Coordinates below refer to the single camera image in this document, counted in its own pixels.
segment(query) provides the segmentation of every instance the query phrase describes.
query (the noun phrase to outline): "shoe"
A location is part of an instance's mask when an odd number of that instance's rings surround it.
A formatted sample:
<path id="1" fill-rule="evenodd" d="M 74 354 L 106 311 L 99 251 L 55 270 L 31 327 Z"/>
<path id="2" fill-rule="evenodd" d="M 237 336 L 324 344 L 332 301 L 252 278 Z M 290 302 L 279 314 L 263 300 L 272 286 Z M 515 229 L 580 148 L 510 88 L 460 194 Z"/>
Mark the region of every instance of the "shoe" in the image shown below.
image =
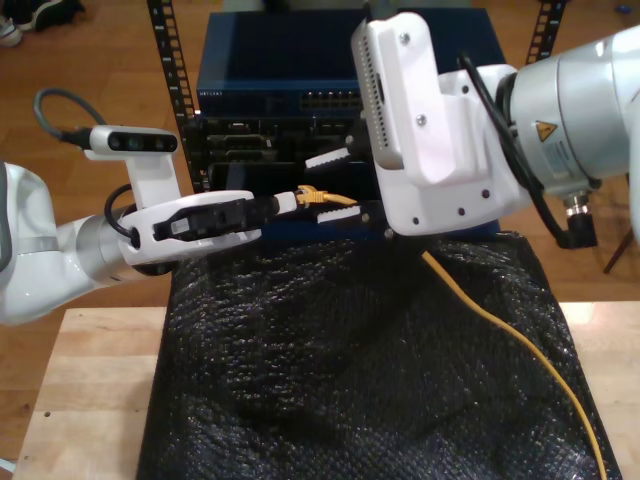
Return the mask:
<path id="1" fill-rule="evenodd" d="M 71 23 L 77 12 L 85 11 L 79 0 L 31 0 L 31 10 L 31 25 L 36 32 L 53 25 Z"/>
<path id="2" fill-rule="evenodd" d="M 0 15 L 0 47 L 14 47 L 22 40 L 22 32 L 11 20 Z"/>
<path id="3" fill-rule="evenodd" d="M 2 14 L 21 32 L 31 30 L 32 13 L 30 0 L 5 0 L 2 9 Z"/>
<path id="4" fill-rule="evenodd" d="M 70 23 L 76 12 L 84 11 L 79 0 L 5 0 L 4 6 L 4 14 L 23 32 Z"/>

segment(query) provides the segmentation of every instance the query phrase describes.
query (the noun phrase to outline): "black bubble wrap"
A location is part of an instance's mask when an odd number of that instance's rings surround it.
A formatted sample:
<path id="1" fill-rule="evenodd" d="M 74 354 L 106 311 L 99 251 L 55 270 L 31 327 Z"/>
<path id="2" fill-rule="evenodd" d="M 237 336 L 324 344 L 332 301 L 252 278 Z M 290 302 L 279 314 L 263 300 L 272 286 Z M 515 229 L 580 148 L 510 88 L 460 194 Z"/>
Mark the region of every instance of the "black bubble wrap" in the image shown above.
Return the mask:
<path id="1" fill-rule="evenodd" d="M 580 419 L 524 346 L 472 313 L 428 248 L 532 339 L 621 478 L 528 243 L 262 245 L 175 272 L 139 480 L 596 479 Z"/>

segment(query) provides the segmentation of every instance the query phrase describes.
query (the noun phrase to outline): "wooden table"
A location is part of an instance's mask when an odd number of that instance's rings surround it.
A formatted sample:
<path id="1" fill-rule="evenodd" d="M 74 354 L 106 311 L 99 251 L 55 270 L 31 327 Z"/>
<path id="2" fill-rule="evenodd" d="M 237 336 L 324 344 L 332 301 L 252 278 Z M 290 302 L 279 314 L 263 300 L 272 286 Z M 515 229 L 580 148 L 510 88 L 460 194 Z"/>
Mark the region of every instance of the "wooden table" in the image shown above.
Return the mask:
<path id="1" fill-rule="evenodd" d="M 565 303 L 609 439 L 640 478 L 640 302 Z M 164 308 L 66 313 L 14 479 L 134 479 Z"/>

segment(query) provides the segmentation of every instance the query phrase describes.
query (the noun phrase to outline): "cable connector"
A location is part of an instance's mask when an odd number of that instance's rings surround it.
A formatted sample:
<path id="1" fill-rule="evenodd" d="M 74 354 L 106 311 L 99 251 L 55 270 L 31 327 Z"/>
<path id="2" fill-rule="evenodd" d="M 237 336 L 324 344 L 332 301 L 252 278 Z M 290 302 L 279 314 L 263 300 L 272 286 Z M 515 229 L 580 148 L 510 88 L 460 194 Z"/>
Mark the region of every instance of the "cable connector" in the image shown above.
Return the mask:
<path id="1" fill-rule="evenodd" d="M 60 141 L 70 143 L 82 150 L 91 150 L 91 128 L 78 128 L 74 131 L 61 131 Z"/>
<path id="2" fill-rule="evenodd" d="M 298 193 L 296 193 L 296 199 L 300 205 L 311 205 L 313 203 L 339 203 L 341 205 L 355 205 L 356 202 L 352 198 L 338 195 L 336 193 L 329 193 L 326 190 L 317 190 L 311 185 L 298 186 Z"/>

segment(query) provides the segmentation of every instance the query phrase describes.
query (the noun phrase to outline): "chair leg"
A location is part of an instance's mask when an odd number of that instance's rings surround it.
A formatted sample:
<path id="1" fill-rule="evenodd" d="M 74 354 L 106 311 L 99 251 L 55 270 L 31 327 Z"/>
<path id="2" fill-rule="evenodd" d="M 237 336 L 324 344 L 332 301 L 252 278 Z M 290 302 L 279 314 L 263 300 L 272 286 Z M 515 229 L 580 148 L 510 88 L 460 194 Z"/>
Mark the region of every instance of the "chair leg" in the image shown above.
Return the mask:
<path id="1" fill-rule="evenodd" d="M 622 242 L 620 242 L 620 245 L 618 245 L 618 248 L 616 249 L 616 251 L 613 252 L 613 256 L 611 257 L 611 260 L 609 260 L 609 263 L 607 263 L 607 266 L 604 267 L 604 273 L 609 273 L 611 271 L 611 269 L 616 264 L 616 262 L 620 259 L 620 257 L 625 252 L 625 250 L 629 248 L 629 245 L 631 245 L 631 243 L 633 242 L 633 239 L 634 239 L 633 230 L 630 228 L 627 234 L 622 239 Z"/>

